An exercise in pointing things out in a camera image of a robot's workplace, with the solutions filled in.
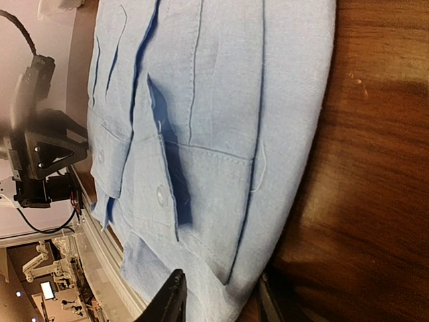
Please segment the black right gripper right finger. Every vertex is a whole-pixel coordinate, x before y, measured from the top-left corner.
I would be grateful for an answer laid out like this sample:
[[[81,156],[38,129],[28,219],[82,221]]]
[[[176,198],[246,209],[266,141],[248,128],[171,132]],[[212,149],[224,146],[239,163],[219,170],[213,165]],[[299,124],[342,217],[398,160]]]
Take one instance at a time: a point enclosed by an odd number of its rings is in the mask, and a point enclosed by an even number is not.
[[[271,281],[267,273],[263,273],[258,282],[257,308],[259,321],[283,322],[285,321],[280,307],[280,295],[278,289]]]

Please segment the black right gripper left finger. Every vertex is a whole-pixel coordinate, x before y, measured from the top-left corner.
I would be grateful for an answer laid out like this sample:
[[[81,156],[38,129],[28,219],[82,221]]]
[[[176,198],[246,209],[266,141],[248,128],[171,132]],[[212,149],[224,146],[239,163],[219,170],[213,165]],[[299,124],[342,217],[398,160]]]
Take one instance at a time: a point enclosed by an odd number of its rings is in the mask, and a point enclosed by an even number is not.
[[[185,322],[186,275],[175,269],[135,322]]]

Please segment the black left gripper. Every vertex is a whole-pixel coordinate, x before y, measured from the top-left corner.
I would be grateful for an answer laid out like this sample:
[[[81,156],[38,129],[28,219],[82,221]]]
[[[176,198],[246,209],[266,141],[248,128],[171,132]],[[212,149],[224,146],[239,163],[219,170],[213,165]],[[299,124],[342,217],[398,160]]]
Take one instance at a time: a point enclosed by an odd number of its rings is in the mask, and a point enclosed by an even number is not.
[[[19,127],[11,132],[12,194],[22,208],[49,208],[71,200],[80,206],[80,189],[70,168],[87,157],[88,142],[77,142],[79,127]]]

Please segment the light blue long sleeve shirt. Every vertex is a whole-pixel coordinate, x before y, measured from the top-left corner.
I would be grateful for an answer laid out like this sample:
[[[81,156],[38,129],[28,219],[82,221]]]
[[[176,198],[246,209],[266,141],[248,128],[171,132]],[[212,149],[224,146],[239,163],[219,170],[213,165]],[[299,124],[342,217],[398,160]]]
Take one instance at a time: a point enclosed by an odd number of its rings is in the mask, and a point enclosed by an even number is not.
[[[146,301],[184,271],[188,321],[234,321],[294,202],[334,1],[101,1],[88,78],[92,216]]]

